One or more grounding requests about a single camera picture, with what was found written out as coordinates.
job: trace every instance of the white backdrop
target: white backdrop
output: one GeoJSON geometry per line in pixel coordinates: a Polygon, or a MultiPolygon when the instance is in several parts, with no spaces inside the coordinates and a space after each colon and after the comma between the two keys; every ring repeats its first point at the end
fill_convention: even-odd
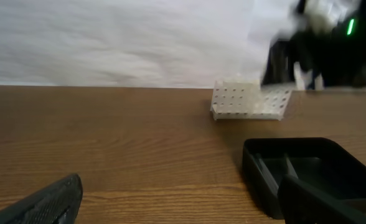
{"type": "Polygon", "coordinates": [[[207,88],[262,73],[296,0],[0,0],[0,85],[207,88]]]}

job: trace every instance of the green led indicator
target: green led indicator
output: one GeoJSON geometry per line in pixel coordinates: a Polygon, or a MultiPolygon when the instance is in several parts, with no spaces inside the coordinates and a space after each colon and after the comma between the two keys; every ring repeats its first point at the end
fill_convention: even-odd
{"type": "Polygon", "coordinates": [[[351,19],[349,22],[349,27],[347,28],[347,35],[350,35],[352,33],[354,23],[355,23],[355,19],[351,19]]]}

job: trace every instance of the wrinkled white fabric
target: wrinkled white fabric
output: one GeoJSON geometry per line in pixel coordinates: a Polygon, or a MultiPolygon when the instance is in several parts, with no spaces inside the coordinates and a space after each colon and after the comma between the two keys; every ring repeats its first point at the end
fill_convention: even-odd
{"type": "Polygon", "coordinates": [[[295,0],[0,0],[0,85],[208,88],[258,78],[295,0]]]}

